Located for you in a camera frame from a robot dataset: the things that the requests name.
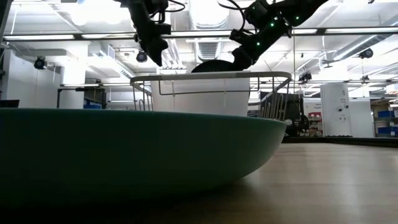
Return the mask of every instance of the ceiling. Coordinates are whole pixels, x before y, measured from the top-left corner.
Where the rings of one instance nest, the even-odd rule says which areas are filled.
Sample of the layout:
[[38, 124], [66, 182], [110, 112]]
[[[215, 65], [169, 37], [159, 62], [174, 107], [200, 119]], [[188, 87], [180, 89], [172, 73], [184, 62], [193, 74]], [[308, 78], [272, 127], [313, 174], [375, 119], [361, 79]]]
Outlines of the ceiling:
[[[112, 4], [111, 0], [96, 0], [97, 5]], [[184, 11], [171, 13], [169, 16], [173, 30], [190, 30], [189, 10], [198, 11], [199, 14], [216, 15], [220, 10], [215, 7], [190, 8], [190, 1], [211, 2], [215, 0], [179, 0], [187, 8]], [[238, 1], [239, 5], [247, 6], [252, 1]], [[375, 0], [373, 4], [367, 4], [367, 0], [330, 0], [318, 9], [314, 15], [304, 22], [299, 28], [314, 27], [374, 27], [383, 26], [383, 23], [398, 15], [398, 0]], [[77, 11], [74, 3], [61, 3], [61, 0], [14, 0], [7, 21], [6, 35], [26, 34], [71, 34], [71, 33], [110, 33], [110, 32], [134, 32], [132, 22], [127, 9], [119, 9], [113, 5], [108, 7], [93, 7]], [[94, 15], [85, 24], [79, 24], [78, 16]], [[239, 11], [227, 11], [228, 22], [224, 29], [239, 28], [242, 18]], [[246, 23], [247, 29], [253, 27]], [[296, 72], [298, 74], [304, 69], [312, 73], [314, 80], [347, 80], [359, 79], [364, 74], [372, 74], [383, 68], [398, 62], [398, 37], [393, 35], [388, 39], [372, 46], [374, 57], [363, 59], [351, 57], [344, 61], [333, 63], [332, 68], [324, 68], [319, 61], [328, 60], [327, 55], [359, 39], [360, 35], [336, 35], [336, 36], [311, 36], [311, 37], [281, 37], [267, 52], [265, 52], [257, 64], [249, 68], [252, 71], [283, 71]], [[176, 39], [175, 45], [178, 49], [179, 58], [187, 70], [193, 69], [200, 61], [195, 53], [194, 39]], [[146, 63], [138, 63], [136, 60], [138, 44], [133, 40], [101, 40], [101, 46], [111, 45], [116, 51], [116, 58], [123, 63], [135, 75], [154, 73], [157, 70], [155, 63], [150, 60]], [[222, 40], [223, 48], [220, 58], [232, 61], [231, 51], [239, 47], [239, 44]], [[18, 42], [14, 45], [18, 48], [48, 49], [63, 48], [72, 49], [79, 47], [82, 43], [78, 41], [62, 43], [46, 42]], [[86, 77], [110, 79], [106, 74], [88, 69]], [[388, 79], [398, 77], [397, 69], [381, 72], [370, 79]], [[371, 90], [382, 88], [383, 85], [373, 86]], [[316, 92], [319, 88], [311, 88], [309, 91]]]

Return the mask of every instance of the security camera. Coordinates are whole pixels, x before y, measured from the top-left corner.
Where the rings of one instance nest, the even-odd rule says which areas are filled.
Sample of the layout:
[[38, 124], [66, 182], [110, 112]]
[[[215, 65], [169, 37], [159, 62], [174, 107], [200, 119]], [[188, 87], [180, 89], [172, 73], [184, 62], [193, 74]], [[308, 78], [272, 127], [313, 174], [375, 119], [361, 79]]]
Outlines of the security camera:
[[311, 72], [306, 72], [306, 73], [301, 74], [301, 75], [298, 77], [298, 80], [299, 80], [300, 82], [305, 82], [305, 81], [312, 80]]
[[138, 54], [137, 54], [137, 61], [139, 62], [139, 63], [144, 63], [144, 62], [146, 62], [148, 60], [148, 55], [143, 51], [143, 50], [140, 50], [139, 52], [138, 52]]
[[46, 70], [48, 63], [45, 61], [44, 56], [37, 57], [37, 60], [34, 63], [34, 67], [38, 70]]
[[360, 57], [361, 59], [364, 59], [364, 58], [371, 58], [371, 57], [373, 57], [373, 50], [372, 50], [372, 49], [366, 49], [366, 50], [364, 50], [363, 52], [361, 52], [361, 53], [359, 54], [359, 57]]

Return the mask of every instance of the black cable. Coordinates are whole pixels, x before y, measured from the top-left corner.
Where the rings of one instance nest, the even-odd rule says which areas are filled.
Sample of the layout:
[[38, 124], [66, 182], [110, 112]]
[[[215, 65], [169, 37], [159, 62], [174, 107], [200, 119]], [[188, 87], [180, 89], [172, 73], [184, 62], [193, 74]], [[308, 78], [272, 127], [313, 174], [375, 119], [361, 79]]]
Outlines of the black cable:
[[166, 10], [165, 12], [181, 12], [182, 10], [184, 10], [184, 9], [185, 9], [185, 5], [184, 5], [183, 3], [180, 3], [180, 2], [178, 2], [178, 1], [174, 1], [174, 0], [169, 0], [169, 2], [172, 2], [172, 3], [178, 4], [178, 5], [182, 6], [182, 8], [180, 8], [180, 9], [176, 9], [176, 10]]
[[240, 9], [242, 9], [242, 10], [245, 10], [245, 9], [247, 9], [246, 7], [244, 7], [244, 8], [242, 8], [242, 7], [236, 7], [236, 8], [234, 8], [234, 7], [231, 7], [231, 6], [226, 6], [226, 5], [224, 5], [224, 4], [222, 4], [222, 3], [220, 3], [220, 0], [217, 0], [217, 3], [221, 6], [221, 7], [224, 7], [224, 8], [226, 8], [226, 9], [230, 9], [230, 10], [239, 10], [239, 8]]
[[251, 32], [250, 30], [247, 30], [247, 29], [243, 29], [242, 31], [247, 34], [253, 34], [253, 32]]
[[226, 6], [226, 5], [224, 5], [224, 4], [221, 4], [221, 3], [219, 2], [219, 0], [217, 0], [217, 3], [218, 3], [219, 6], [221, 6], [221, 7], [223, 7], [223, 8], [226, 8], [226, 9], [230, 9], [230, 10], [239, 10], [239, 12], [240, 12], [241, 15], [242, 15], [242, 19], [243, 19], [243, 23], [242, 23], [242, 27], [240, 28], [240, 31], [243, 31], [243, 30], [244, 30], [244, 25], [246, 25], [246, 18], [245, 18], [245, 16], [244, 16], [243, 10], [244, 10], [244, 9], [247, 9], [247, 8], [241, 8], [241, 6], [239, 6], [234, 0], [227, 0], [227, 1], [230, 2], [232, 5], [236, 6], [236, 8], [229, 7], [229, 6]]

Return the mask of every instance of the ceiling light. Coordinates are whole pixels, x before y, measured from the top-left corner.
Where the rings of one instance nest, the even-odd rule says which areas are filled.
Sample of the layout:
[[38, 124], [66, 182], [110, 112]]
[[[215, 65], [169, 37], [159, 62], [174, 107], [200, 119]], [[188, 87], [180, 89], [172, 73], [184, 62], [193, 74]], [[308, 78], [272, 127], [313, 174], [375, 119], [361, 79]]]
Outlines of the ceiling light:
[[188, 39], [186, 43], [195, 44], [195, 43], [222, 43], [222, 42], [231, 42], [230, 39]]
[[134, 100], [109, 100], [108, 103], [133, 103]]
[[314, 34], [317, 32], [317, 29], [294, 29], [293, 34]]
[[84, 39], [131, 39], [134, 38], [135, 34], [82, 34], [81, 37]]
[[122, 17], [120, 15], [120, 13], [115, 11], [115, 12], [111, 13], [110, 15], [108, 15], [107, 18], [105, 19], [105, 21], [108, 24], [115, 25], [115, 24], [119, 24], [122, 21]]
[[61, 84], [63, 87], [99, 87], [100, 84]]
[[74, 12], [71, 18], [72, 22], [78, 26], [83, 26], [88, 22], [87, 15], [82, 10], [77, 10], [77, 12]]
[[103, 86], [131, 86], [130, 83], [104, 83]]
[[74, 40], [73, 35], [9, 35], [5, 40]]
[[356, 34], [356, 33], [370, 33], [370, 32], [397, 32], [398, 27], [367, 27], [367, 28], [340, 28], [340, 29], [327, 29], [327, 34]]
[[192, 38], [192, 37], [202, 37], [202, 38], [214, 38], [214, 37], [227, 37], [229, 38], [231, 35], [230, 30], [201, 30], [201, 31], [176, 31], [172, 32], [171, 35], [169, 35], [171, 38], [173, 36], [176, 37], [187, 37], [187, 38]]

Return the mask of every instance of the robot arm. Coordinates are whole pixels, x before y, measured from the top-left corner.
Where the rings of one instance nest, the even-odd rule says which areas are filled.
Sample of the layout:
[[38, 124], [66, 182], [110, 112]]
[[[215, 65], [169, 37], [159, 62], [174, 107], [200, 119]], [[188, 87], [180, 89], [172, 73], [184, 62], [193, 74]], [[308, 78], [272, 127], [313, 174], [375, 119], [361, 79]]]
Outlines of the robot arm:
[[280, 37], [291, 37], [292, 28], [301, 25], [328, 0], [286, 0], [268, 4], [266, 0], [257, 0], [244, 12], [245, 20], [259, 30], [249, 35], [243, 30], [233, 30], [230, 36], [241, 44], [235, 49], [234, 68], [244, 70], [254, 65], [258, 58]]
[[[135, 36], [143, 51], [159, 66], [162, 66], [162, 51], [169, 45], [161, 35], [171, 34], [171, 25], [164, 24], [165, 10], [169, 6], [167, 0], [115, 0], [121, 7], [129, 9], [134, 27]], [[161, 20], [153, 21], [150, 15], [159, 13]]]
[[[159, 13], [164, 18], [169, 6], [168, 0], [114, 0], [127, 7], [137, 30], [136, 41], [145, 53], [159, 66], [162, 65], [162, 51], [169, 47], [161, 35], [170, 34], [171, 26], [164, 24], [164, 19], [153, 21], [150, 15]], [[291, 37], [293, 27], [305, 22], [328, 0], [285, 0], [268, 4], [266, 0], [254, 1], [245, 11], [244, 19], [257, 30], [256, 34], [248, 34], [245, 30], [233, 30], [230, 36], [241, 44], [233, 51], [234, 62], [230, 68], [244, 70], [254, 65], [258, 58], [284, 34]], [[201, 65], [214, 67], [209, 61]]]

